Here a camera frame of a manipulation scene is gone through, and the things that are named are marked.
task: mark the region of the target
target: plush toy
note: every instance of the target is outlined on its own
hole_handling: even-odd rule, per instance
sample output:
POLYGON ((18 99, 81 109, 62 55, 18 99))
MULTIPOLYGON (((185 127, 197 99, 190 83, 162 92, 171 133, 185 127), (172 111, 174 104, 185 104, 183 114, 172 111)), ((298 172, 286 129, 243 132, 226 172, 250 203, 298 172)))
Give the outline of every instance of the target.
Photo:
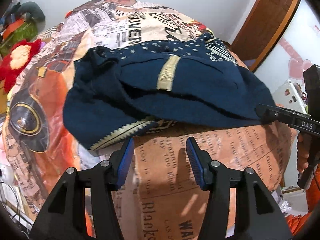
POLYGON ((40 51, 41 40, 19 41, 0 64, 0 81, 4 80, 4 92, 8 93, 15 85, 19 74, 28 65, 31 58, 40 51))

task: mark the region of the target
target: navy blue cloth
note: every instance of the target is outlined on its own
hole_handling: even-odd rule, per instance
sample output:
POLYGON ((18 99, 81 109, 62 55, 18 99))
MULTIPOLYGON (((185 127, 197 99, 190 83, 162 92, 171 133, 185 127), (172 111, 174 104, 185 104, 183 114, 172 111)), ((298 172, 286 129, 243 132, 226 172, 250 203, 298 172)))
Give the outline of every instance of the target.
POLYGON ((148 41, 113 50, 96 47, 76 61, 75 68, 63 121, 91 150, 141 134, 160 119, 225 129, 258 125, 255 106, 275 105, 268 88, 238 66, 210 33, 187 42, 148 41), (181 57, 172 89, 157 90, 159 73, 172 55, 181 57), (135 127, 146 117, 151 121, 135 127), (134 126, 129 132, 123 128, 128 124, 134 126))

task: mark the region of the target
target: green box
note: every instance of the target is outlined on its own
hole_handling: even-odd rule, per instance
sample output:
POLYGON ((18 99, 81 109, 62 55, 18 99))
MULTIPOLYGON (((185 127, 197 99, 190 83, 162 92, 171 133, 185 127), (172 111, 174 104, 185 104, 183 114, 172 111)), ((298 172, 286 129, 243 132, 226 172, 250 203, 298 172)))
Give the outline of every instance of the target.
POLYGON ((18 29, 12 32, 0 45, 1 56, 9 54, 12 46, 19 41, 30 41, 38 35, 38 29, 34 22, 25 22, 18 29))

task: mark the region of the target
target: human hand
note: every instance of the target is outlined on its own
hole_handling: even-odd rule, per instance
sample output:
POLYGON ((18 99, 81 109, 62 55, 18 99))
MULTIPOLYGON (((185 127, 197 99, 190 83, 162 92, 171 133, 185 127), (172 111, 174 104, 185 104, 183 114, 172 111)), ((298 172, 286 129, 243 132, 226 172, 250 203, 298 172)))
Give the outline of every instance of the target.
POLYGON ((309 163, 308 163, 308 157, 309 157, 309 149, 310 149, 310 144, 308 144, 308 140, 306 139, 305 134, 299 133, 298 134, 298 142, 297 142, 297 170, 300 173, 303 173, 304 169, 308 168, 309 163))

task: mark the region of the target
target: black handle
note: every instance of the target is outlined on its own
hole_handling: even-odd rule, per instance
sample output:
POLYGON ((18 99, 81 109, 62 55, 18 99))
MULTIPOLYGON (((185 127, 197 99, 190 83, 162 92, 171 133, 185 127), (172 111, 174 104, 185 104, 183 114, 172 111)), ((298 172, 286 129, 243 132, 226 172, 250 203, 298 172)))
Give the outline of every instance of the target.
POLYGON ((308 158, 309 166, 305 169, 303 173, 299 175, 299 179, 297 182, 299 188, 309 189, 311 181, 313 179, 313 170, 316 169, 319 163, 319 150, 320 138, 312 136, 308 158))

